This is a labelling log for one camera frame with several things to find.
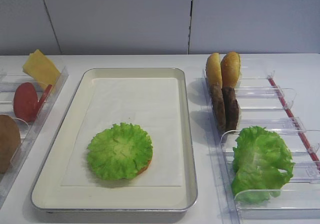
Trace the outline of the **left burger bun half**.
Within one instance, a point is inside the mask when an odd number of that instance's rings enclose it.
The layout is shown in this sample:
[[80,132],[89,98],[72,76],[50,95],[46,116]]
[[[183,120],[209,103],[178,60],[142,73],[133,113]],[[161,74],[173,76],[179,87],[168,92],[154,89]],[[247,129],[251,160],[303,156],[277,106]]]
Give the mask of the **left burger bun half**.
[[212,53],[206,61],[206,76],[210,85],[217,84],[220,88],[223,86],[221,61],[219,53]]

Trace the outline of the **round lettuce leaf on tray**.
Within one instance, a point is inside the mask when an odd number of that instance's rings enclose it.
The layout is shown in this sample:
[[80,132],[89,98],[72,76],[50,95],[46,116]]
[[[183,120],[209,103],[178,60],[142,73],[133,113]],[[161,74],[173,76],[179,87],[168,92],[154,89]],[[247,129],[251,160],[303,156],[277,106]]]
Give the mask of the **round lettuce leaf on tray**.
[[153,158],[152,139],[139,125],[113,124],[97,133],[89,143],[86,160],[100,179],[131,180]]

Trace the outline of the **clear acrylic left rack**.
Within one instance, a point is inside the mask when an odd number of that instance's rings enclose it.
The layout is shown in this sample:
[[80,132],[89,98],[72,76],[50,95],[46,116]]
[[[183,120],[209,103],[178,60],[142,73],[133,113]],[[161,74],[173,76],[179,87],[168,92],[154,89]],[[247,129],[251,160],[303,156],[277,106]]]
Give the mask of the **clear acrylic left rack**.
[[49,95],[45,98],[37,118],[34,122],[26,122],[17,118],[14,114],[14,94],[16,89],[25,82],[30,82],[35,87],[38,98],[44,91],[40,84],[32,77],[26,74],[9,74],[4,71],[0,72],[0,113],[10,116],[17,124],[20,133],[21,144],[13,154],[8,170],[0,176],[0,204],[3,205],[11,188],[14,184],[31,148],[34,145],[49,113],[51,112],[69,74],[67,68],[63,65],[59,67],[60,76],[57,78]]

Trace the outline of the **right brown meat patty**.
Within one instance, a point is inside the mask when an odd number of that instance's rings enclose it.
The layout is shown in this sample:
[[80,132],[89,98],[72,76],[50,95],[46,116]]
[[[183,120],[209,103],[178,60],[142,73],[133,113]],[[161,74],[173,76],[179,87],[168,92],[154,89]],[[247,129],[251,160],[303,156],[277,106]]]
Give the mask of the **right brown meat patty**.
[[223,87],[222,95],[225,108],[225,131],[235,130],[239,120],[239,105],[236,99],[235,90],[232,87]]

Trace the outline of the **right burger bun half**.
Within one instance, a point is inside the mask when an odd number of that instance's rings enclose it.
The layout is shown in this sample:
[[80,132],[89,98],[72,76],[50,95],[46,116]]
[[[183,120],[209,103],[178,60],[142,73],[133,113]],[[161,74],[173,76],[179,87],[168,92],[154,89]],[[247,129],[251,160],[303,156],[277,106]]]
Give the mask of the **right burger bun half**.
[[240,76],[240,55],[234,51],[227,53],[221,61],[222,86],[235,88]]

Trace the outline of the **red rail strip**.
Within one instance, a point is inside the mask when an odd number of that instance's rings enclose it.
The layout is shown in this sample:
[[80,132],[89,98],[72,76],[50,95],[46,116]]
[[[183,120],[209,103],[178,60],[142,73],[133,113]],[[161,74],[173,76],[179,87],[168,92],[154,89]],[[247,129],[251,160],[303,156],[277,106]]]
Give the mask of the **red rail strip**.
[[287,117],[292,121],[294,130],[297,131],[297,134],[305,147],[307,153],[309,154],[311,160],[315,163],[316,168],[320,171],[320,131],[319,130],[307,130],[304,128],[303,124],[300,122],[299,118],[296,117],[289,105],[285,100],[285,95],[280,91],[280,87],[276,85],[272,77],[268,77],[268,81],[272,88],[276,89],[277,97],[281,103],[282,108],[284,109]]

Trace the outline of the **white paper tray liner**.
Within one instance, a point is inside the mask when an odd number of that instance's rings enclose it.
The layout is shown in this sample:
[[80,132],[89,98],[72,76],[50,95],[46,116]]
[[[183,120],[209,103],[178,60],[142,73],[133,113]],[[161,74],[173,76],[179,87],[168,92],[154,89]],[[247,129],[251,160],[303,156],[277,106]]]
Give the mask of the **white paper tray liner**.
[[121,122],[137,124],[152,140],[149,167],[130,186],[179,187],[183,184],[178,81],[175,78],[95,78],[69,110],[73,149],[64,186],[95,186],[86,156],[91,139]]

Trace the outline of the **left brown meat patty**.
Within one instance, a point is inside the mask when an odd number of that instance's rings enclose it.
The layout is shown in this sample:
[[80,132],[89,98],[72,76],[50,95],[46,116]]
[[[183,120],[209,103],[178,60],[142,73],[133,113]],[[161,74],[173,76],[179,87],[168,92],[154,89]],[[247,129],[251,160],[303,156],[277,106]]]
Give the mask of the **left brown meat patty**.
[[218,83],[210,86],[211,101],[216,118],[217,129],[223,133],[226,129],[225,104],[222,89]]

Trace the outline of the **brown meat patty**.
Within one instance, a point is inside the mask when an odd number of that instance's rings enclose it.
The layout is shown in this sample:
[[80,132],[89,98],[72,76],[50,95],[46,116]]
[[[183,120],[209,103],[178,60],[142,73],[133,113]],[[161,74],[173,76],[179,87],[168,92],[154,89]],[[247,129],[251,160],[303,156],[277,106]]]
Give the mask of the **brown meat patty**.
[[211,101],[216,118],[217,129],[223,133],[226,129],[225,104],[222,89],[218,83],[210,86]]
[[239,120],[239,105],[236,99],[235,90],[232,87],[223,87],[222,95],[225,108],[225,131],[235,130]]

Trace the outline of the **red tomato slice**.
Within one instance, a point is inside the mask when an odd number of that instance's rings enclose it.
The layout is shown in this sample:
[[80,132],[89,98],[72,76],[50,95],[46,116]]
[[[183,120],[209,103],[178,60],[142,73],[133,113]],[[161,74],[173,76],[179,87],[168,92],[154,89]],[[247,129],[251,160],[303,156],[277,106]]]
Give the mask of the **red tomato slice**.
[[48,97],[49,94],[50,94],[51,89],[52,89],[52,85],[49,84],[49,85],[46,87],[44,93],[42,94],[41,98],[39,99],[39,101],[38,101],[38,103],[37,103],[37,106],[36,106],[36,109],[35,109],[36,114],[38,114],[38,112],[39,112],[40,109],[42,108],[44,102],[46,101],[47,97]]
[[33,122],[36,119],[38,96],[32,83],[22,83],[16,89],[13,101],[13,111],[17,118],[26,122]]

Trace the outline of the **cream rectangular metal tray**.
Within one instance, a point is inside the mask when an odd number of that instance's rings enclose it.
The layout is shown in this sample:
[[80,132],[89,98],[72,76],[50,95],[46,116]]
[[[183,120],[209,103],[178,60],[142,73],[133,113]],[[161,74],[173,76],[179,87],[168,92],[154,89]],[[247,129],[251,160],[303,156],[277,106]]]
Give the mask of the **cream rectangular metal tray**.
[[[177,68],[86,71],[32,190],[43,211],[185,212],[197,200],[185,74]],[[88,145],[113,124],[137,124],[152,141],[148,168],[104,181],[90,170]]]

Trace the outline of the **brown bread slice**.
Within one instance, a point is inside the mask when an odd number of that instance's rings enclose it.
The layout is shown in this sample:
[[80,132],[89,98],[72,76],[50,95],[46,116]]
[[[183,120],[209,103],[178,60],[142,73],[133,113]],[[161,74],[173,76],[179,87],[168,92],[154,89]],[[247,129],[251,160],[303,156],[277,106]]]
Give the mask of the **brown bread slice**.
[[18,125],[8,115],[0,116],[0,173],[4,174],[10,166],[11,158],[21,144]]

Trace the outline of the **yellow cheese slice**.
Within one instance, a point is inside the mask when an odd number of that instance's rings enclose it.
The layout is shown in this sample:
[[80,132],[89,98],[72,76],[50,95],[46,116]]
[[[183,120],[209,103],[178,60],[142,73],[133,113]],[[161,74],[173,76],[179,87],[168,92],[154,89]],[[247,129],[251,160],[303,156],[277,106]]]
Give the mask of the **yellow cheese slice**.
[[61,74],[55,64],[39,49],[29,55],[22,69],[39,84],[42,90],[48,85],[54,86]]

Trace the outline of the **burger bun half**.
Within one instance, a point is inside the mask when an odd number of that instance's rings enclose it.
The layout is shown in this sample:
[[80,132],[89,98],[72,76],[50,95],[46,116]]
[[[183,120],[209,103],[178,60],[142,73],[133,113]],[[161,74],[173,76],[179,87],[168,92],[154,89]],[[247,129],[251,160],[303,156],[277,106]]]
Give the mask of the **burger bun half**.
[[240,55],[234,51],[227,53],[221,61],[222,86],[235,88],[240,76]]
[[212,53],[206,61],[206,76],[210,85],[217,84],[220,88],[223,86],[221,61],[219,53]]

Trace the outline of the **loose lettuce leaf in rack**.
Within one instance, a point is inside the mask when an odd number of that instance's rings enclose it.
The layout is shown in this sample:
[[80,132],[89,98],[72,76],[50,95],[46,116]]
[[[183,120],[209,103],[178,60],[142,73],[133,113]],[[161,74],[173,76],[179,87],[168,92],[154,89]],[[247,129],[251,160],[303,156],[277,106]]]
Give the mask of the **loose lettuce leaf in rack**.
[[236,142],[231,183],[234,197],[249,204],[278,197],[293,177],[295,165],[284,140],[276,132],[251,126],[240,131]]

